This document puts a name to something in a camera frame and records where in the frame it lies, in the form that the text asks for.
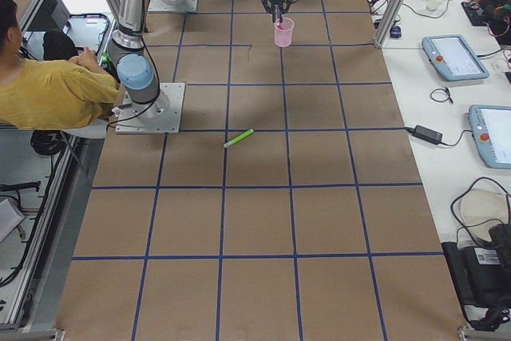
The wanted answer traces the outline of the pink plastic cup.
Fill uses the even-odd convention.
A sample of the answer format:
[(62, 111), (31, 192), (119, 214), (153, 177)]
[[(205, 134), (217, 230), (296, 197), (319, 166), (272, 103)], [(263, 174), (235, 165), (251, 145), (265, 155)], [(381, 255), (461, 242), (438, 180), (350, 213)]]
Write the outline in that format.
[(279, 48), (285, 48), (291, 45), (293, 30), (295, 27), (295, 23), (290, 18), (282, 18), (281, 20), (285, 30), (277, 30), (275, 28), (274, 33), (274, 43)]

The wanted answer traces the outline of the green highlighter pen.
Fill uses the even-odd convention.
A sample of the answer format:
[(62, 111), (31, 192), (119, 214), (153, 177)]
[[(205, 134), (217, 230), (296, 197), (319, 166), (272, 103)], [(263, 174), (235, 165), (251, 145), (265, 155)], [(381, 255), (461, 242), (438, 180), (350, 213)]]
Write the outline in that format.
[(250, 137), (253, 133), (254, 133), (254, 129), (248, 129), (248, 130), (240, 133), (239, 135), (233, 137), (231, 140), (225, 142), (223, 144), (223, 147), (225, 149), (227, 149), (227, 148), (233, 146), (234, 144), (244, 140), (245, 138)]

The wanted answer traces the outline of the upper blue teach pendant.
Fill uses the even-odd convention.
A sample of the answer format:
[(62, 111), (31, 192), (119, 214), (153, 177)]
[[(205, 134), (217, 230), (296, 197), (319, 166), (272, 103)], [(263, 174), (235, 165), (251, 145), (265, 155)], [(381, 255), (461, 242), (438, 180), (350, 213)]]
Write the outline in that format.
[(424, 37), (422, 49), (430, 64), (446, 81), (482, 80), (489, 77), (489, 71), (459, 34)]

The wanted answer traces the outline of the blue teach pendant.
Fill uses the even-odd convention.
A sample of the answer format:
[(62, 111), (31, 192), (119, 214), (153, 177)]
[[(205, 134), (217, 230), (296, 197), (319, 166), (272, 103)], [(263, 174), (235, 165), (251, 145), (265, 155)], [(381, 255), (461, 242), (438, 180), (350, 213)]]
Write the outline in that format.
[(468, 118), (485, 165), (491, 169), (510, 169), (510, 107), (471, 105)]
[(446, 81), (482, 80), (489, 77), (489, 71), (459, 34), (424, 37), (422, 49), (430, 64)]

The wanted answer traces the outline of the black power adapter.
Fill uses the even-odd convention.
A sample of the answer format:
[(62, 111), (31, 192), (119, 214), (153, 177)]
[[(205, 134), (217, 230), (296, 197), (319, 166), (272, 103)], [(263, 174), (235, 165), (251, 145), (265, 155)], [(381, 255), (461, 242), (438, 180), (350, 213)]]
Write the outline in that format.
[(429, 142), (433, 145), (439, 145), (442, 143), (442, 133), (428, 129), (422, 125), (416, 125), (414, 127), (413, 136), (420, 140)]

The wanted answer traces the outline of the person in yellow shirt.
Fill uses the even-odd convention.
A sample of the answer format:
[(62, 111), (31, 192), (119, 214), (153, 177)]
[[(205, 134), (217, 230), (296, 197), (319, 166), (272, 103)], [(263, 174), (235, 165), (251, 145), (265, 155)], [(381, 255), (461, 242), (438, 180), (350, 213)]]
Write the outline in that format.
[(114, 77), (60, 30), (43, 37), (44, 60), (20, 56), (23, 34), (14, 0), (1, 0), (1, 123), (24, 130), (81, 129), (106, 119), (117, 98)]

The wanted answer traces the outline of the lower blue teach pendant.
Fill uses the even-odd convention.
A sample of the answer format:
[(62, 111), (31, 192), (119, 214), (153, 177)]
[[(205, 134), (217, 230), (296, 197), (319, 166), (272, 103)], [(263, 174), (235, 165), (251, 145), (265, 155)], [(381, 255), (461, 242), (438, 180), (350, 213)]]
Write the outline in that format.
[(468, 118), (485, 165), (491, 169), (510, 169), (510, 107), (471, 105)]

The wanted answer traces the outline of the round white disc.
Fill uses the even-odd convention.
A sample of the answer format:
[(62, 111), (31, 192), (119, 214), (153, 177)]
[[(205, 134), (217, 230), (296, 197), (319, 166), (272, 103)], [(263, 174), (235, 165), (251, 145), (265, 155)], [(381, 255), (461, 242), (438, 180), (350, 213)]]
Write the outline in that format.
[(460, 213), (464, 224), (479, 239), (491, 241), (489, 230), (508, 223), (505, 195), (480, 189), (469, 191), (461, 199)]

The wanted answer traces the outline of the black device box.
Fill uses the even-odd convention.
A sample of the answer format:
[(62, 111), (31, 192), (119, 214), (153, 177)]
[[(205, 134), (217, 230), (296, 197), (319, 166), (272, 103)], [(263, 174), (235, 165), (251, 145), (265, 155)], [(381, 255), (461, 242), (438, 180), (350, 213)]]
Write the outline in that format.
[(496, 331), (510, 322), (510, 274), (497, 253), (479, 247), (442, 244), (465, 321), (477, 331)]

